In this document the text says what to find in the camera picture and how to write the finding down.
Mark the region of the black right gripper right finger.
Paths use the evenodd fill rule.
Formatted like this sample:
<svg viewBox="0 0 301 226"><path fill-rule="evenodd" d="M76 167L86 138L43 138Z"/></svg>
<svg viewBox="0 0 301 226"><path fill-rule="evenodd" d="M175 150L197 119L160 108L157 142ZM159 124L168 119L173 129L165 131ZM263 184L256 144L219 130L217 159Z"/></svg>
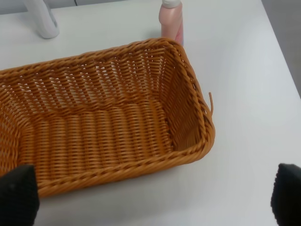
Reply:
<svg viewBox="0 0 301 226"><path fill-rule="evenodd" d="M270 204L279 226L301 224L300 167L294 164L279 164Z"/></svg>

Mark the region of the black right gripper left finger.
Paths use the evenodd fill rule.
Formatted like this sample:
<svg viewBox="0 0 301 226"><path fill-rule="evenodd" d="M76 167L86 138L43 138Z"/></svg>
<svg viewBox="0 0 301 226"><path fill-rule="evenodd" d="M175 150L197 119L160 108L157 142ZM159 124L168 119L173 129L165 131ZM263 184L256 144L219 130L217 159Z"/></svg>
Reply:
<svg viewBox="0 0 301 226"><path fill-rule="evenodd" d="M0 177L0 224L32 226L40 207L32 165L21 165Z"/></svg>

